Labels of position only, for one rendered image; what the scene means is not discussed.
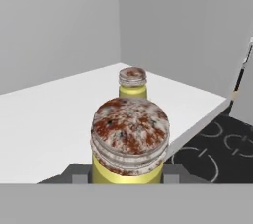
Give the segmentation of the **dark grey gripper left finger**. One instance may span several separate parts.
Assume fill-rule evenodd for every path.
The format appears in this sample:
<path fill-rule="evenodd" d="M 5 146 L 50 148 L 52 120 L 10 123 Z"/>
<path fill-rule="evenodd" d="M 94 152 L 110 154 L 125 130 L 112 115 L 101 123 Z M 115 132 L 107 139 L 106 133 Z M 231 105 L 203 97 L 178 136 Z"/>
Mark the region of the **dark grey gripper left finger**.
<path fill-rule="evenodd" d="M 40 184 L 88 184 L 91 179 L 91 164 L 70 164 L 61 174 L 40 181 Z"/>

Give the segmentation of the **black hob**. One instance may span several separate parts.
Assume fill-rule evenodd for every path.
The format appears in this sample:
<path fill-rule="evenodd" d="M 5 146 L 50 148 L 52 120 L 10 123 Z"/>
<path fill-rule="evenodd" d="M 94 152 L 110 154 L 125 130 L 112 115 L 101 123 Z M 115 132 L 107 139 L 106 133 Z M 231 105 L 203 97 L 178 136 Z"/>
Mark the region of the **black hob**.
<path fill-rule="evenodd" d="M 211 183 L 253 184 L 253 126 L 231 117 L 231 106 L 168 160 Z"/>

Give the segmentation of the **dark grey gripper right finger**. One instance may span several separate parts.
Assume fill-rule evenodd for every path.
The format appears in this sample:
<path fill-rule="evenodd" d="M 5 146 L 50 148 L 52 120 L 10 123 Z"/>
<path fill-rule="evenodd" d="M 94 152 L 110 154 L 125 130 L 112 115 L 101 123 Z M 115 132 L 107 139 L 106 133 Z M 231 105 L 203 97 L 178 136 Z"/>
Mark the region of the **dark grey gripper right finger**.
<path fill-rule="evenodd" d="M 207 183 L 208 180 L 190 174 L 181 164 L 165 164 L 161 182 L 164 184 Z"/>

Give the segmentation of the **yellow bottle with speckled cap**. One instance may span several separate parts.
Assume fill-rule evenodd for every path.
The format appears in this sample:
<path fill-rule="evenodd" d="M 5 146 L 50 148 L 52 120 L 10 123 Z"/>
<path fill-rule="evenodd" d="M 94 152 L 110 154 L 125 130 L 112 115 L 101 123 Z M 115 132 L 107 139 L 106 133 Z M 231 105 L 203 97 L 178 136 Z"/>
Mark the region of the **yellow bottle with speckled cap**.
<path fill-rule="evenodd" d="M 94 183 L 158 183 L 169 146 L 169 120 L 143 98 L 114 98 L 94 114 L 91 127 Z"/>
<path fill-rule="evenodd" d="M 119 97 L 147 98 L 147 77 L 142 68 L 128 67 L 119 72 Z"/>

